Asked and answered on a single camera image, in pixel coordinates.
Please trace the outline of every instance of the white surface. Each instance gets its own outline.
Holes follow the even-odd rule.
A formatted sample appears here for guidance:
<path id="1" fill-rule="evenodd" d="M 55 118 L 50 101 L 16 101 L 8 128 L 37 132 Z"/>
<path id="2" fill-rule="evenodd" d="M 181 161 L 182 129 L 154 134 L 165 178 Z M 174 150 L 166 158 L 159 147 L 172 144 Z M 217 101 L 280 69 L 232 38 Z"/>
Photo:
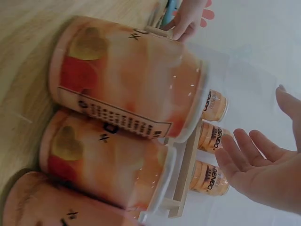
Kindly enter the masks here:
<path id="1" fill-rule="evenodd" d="M 189 46 L 210 61 L 212 89 L 230 100 L 219 125 L 231 131 L 258 129 L 279 146 L 295 149 L 292 124 L 277 106 L 275 88 L 283 84 L 301 98 L 301 1 L 213 0 L 210 10 L 214 20 L 198 31 Z M 202 151 L 198 159 L 216 164 L 213 155 Z M 154 226 L 299 226 L 301 217 L 254 203 L 231 188 L 220 197 L 189 192 L 181 218 L 167 219 L 159 211 L 148 216 L 148 222 Z"/>

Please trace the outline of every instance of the orange bottle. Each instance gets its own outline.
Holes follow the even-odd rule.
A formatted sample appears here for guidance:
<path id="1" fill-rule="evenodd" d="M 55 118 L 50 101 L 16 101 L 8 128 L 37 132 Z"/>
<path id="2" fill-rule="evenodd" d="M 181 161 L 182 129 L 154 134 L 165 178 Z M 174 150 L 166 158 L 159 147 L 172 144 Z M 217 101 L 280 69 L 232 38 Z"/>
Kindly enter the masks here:
<path id="1" fill-rule="evenodd" d="M 29 172 L 11 189 L 3 212 L 3 226 L 138 226 L 126 211 L 90 199 Z"/>
<path id="2" fill-rule="evenodd" d="M 74 111 L 143 137 L 184 142 L 205 106 L 205 79 L 206 63 L 183 44 L 80 16 L 53 53 L 49 89 Z"/>
<path id="3" fill-rule="evenodd" d="M 175 155 L 157 139 L 63 109 L 42 138 L 40 167 L 128 211 L 153 212 L 164 198 Z"/>
<path id="4" fill-rule="evenodd" d="M 229 184 L 219 167 L 196 161 L 189 189 L 218 196 L 226 194 Z"/>
<path id="5" fill-rule="evenodd" d="M 202 119 L 221 121 L 228 110 L 227 99 L 219 92 L 210 90 L 202 113 Z"/>
<path id="6" fill-rule="evenodd" d="M 198 140 L 198 149 L 214 154 L 222 148 L 222 136 L 232 135 L 229 130 L 202 121 L 201 133 Z"/>

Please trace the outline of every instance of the finger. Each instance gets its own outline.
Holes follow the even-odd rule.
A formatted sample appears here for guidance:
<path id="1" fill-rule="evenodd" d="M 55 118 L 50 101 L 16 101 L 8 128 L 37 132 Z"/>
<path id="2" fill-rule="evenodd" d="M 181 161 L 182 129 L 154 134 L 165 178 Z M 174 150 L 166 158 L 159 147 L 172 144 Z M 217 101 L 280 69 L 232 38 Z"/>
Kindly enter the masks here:
<path id="1" fill-rule="evenodd" d="M 251 165 L 259 167 L 271 164 L 270 161 L 263 158 L 263 156 L 253 144 L 252 139 L 243 129 L 236 129 L 234 131 L 234 135 L 241 152 L 248 159 Z"/>
<path id="2" fill-rule="evenodd" d="M 182 36 L 178 39 L 178 41 L 179 42 L 185 42 L 185 41 L 187 41 L 187 39 L 189 38 L 189 37 L 191 37 L 193 34 L 194 34 L 195 32 L 193 31 L 193 32 L 190 32 L 190 33 L 184 33 L 184 34 L 182 34 Z"/>
<path id="3" fill-rule="evenodd" d="M 292 120 L 300 117 L 301 101 L 287 93 L 282 85 L 276 89 L 276 100 L 280 109 Z"/>
<path id="4" fill-rule="evenodd" d="M 181 18 L 179 23 L 174 27 L 173 40 L 178 40 L 185 33 L 185 31 L 188 28 L 189 24 L 190 24 L 189 20 L 184 20 L 184 19 Z"/>
<path id="5" fill-rule="evenodd" d="M 280 109 L 293 120 L 297 150 L 301 152 L 301 101 L 287 93 L 282 85 L 276 89 L 276 99 Z"/>
<path id="6" fill-rule="evenodd" d="M 172 29 L 174 26 L 175 26 L 175 19 L 173 19 L 168 24 L 166 24 L 165 26 L 163 26 L 162 30 L 168 31 L 168 30 Z"/>
<path id="7" fill-rule="evenodd" d="M 230 185 L 241 191 L 241 182 L 243 181 L 245 173 L 239 170 L 224 149 L 216 150 L 215 156 L 219 167 L 221 168 Z"/>
<path id="8" fill-rule="evenodd" d="M 254 144 L 258 147 L 258 149 L 271 162 L 279 160 L 287 152 L 271 142 L 258 130 L 252 130 L 250 132 L 250 137 L 253 140 Z"/>
<path id="9" fill-rule="evenodd" d="M 222 146 L 224 150 L 229 154 L 235 165 L 239 168 L 242 172 L 247 172 L 249 169 L 252 168 L 250 163 L 241 153 L 239 147 L 236 145 L 234 139 L 230 135 L 222 136 Z"/>

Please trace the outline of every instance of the small bottle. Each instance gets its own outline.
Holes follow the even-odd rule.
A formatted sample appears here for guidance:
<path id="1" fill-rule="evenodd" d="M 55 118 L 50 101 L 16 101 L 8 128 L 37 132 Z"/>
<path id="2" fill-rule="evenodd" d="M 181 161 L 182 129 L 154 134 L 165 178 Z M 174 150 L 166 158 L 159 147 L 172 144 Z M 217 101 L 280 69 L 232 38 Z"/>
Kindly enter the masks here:
<path id="1" fill-rule="evenodd" d="M 228 110 L 227 99 L 215 90 L 209 90 L 207 102 L 202 113 L 202 119 L 221 121 Z"/>
<path id="2" fill-rule="evenodd" d="M 196 161 L 189 189 L 218 196 L 226 194 L 229 184 L 219 167 Z"/>
<path id="3" fill-rule="evenodd" d="M 198 149 L 214 154 L 217 149 L 222 148 L 222 136 L 225 134 L 232 136 L 229 130 L 203 121 L 198 140 Z"/>

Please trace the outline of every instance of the hand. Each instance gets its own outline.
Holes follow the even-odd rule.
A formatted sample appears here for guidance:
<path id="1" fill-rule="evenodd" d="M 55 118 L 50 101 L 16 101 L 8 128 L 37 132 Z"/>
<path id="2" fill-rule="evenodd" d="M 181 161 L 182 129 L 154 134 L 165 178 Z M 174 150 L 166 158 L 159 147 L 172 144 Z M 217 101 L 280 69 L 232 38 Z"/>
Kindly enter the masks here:
<path id="1" fill-rule="evenodd" d="M 163 27 L 168 31 L 173 29 L 173 39 L 185 42 L 199 28 L 203 9 L 207 0 L 183 0 L 177 15 Z"/>
<path id="2" fill-rule="evenodd" d="M 301 101 L 283 86 L 277 88 L 276 98 L 281 110 L 293 120 L 297 150 L 301 151 Z M 301 154 L 278 147 L 256 130 L 248 136 L 237 129 L 234 136 L 238 146 L 225 135 L 223 149 L 215 153 L 230 185 L 255 202 L 301 214 Z"/>

